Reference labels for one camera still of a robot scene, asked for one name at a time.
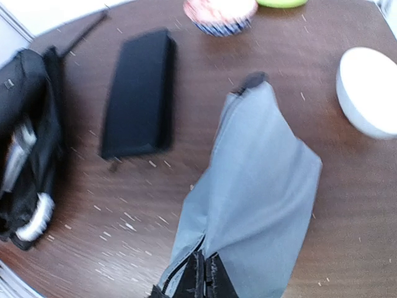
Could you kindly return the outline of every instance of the white bowl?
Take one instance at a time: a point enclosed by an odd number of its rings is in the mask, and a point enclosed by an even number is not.
[[[370,48],[351,48],[336,76],[339,103],[348,120],[373,138],[397,137],[397,65]]]

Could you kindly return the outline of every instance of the black case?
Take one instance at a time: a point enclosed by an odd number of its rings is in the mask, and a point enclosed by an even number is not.
[[[101,157],[169,148],[175,56],[176,44],[167,29],[123,44],[109,97]]]

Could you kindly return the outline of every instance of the green bowl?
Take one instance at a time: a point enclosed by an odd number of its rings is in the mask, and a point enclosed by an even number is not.
[[[293,8],[304,5],[308,0],[256,0],[259,5],[274,8]]]

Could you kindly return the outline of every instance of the black bag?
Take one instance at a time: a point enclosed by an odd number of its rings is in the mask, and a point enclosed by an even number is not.
[[[99,22],[61,55],[22,50],[0,70],[0,240],[28,250],[47,228],[57,167],[66,151],[62,62]]]

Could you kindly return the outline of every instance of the brown wooden surface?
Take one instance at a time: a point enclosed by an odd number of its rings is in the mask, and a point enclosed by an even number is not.
[[[208,164],[226,93],[264,70],[291,128],[324,163],[315,219],[285,297],[397,297],[397,142],[356,131],[335,91],[348,48],[372,47],[397,61],[397,42],[374,4],[311,0],[292,10],[261,8],[251,30],[230,38],[201,33],[182,0],[139,0],[111,16],[66,61],[75,151],[53,224],[27,253],[1,245],[0,259],[48,297],[143,297],[167,265],[182,201]],[[53,30],[32,47],[63,48],[92,18]],[[130,158],[112,174],[97,152],[119,48],[162,26],[179,46],[174,147]],[[136,231],[122,228],[124,220]]]

